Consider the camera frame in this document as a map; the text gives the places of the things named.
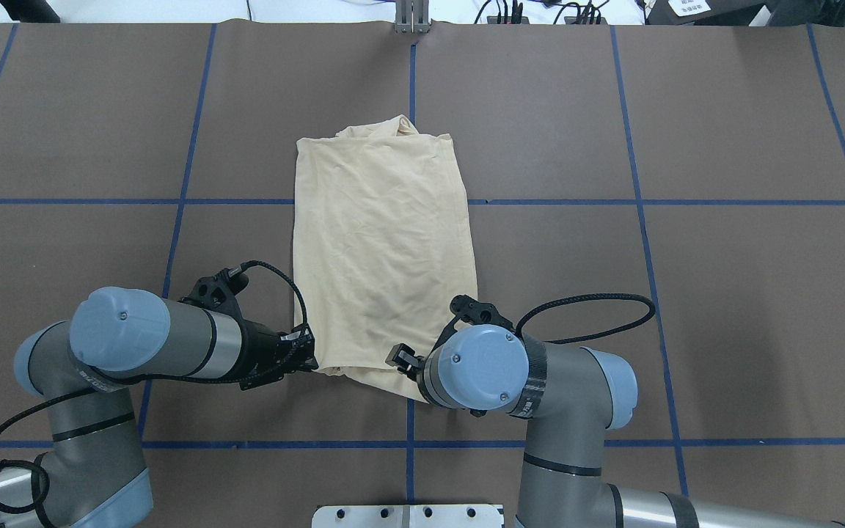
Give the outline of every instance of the white label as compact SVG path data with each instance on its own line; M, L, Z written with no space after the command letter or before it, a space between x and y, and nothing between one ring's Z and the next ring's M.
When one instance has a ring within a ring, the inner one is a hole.
M710 4L707 4L706 0L668 0L668 2L678 17L688 17L710 10Z

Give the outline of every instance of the light blue joint cover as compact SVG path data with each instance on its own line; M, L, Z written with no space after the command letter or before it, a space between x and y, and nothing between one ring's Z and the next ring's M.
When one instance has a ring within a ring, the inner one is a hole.
M623 428L631 421L634 408L637 407L637 377L634 369L624 358L615 354L583 348L596 358L608 381L608 390L611 391L611 424L607 428Z
M70 528L131 528L152 511L152 488L148 468Z
M520 397L527 383L527 350L512 331L470 326L449 338L439 354L439 381L465 408L490 411Z
M158 353L171 325L168 307L154 293L110 285L77 307L70 320L70 349L91 367L131 370Z
M38 339L41 338L41 335L44 335L45 331L51 330L51 328L56 327L62 322L64 321L57 321L48 328L44 328L44 330L36 331L31 337L24 340L15 352L15 361L12 362L12 368L15 371L15 380L30 395L44 397L44 394L41 394L41 391L38 391L34 387L34 384L31 382L31 375L28 373L28 363L31 361L31 352L34 351L34 345L37 344Z

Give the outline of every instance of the cream cloth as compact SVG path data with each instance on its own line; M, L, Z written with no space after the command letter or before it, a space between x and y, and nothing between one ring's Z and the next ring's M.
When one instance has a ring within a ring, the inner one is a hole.
M297 145L292 266L319 372L423 401L384 363L390 348L428 353L449 301L478 296L452 137L399 116Z

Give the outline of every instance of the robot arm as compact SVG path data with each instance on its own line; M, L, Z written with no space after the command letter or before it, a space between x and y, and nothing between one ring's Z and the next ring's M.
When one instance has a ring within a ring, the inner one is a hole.
M516 336L493 305L465 296L456 319L426 357L396 345L388 358L444 408L530 419L520 480L519 528L839 528L675 494L601 481L604 432L624 427L637 405L637 380L621 357L577 345ZM474 326L455 332L457 320Z
M202 278L178 303L100 288L70 322L21 344L14 368L26 391L49 400L83 394L48 407L54 448L34 462L46 479L27 462L0 461L0 527L128 528L148 515L150 479L128 385L168 378L248 389L318 366L307 322L285 334L242 318L235 294L247 284L247 264Z

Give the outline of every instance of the metal bracket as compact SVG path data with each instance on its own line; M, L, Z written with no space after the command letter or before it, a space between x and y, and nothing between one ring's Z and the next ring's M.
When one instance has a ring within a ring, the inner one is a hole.
M499 505L320 507L312 528L503 528Z
M396 0L397 33L429 33L429 0Z

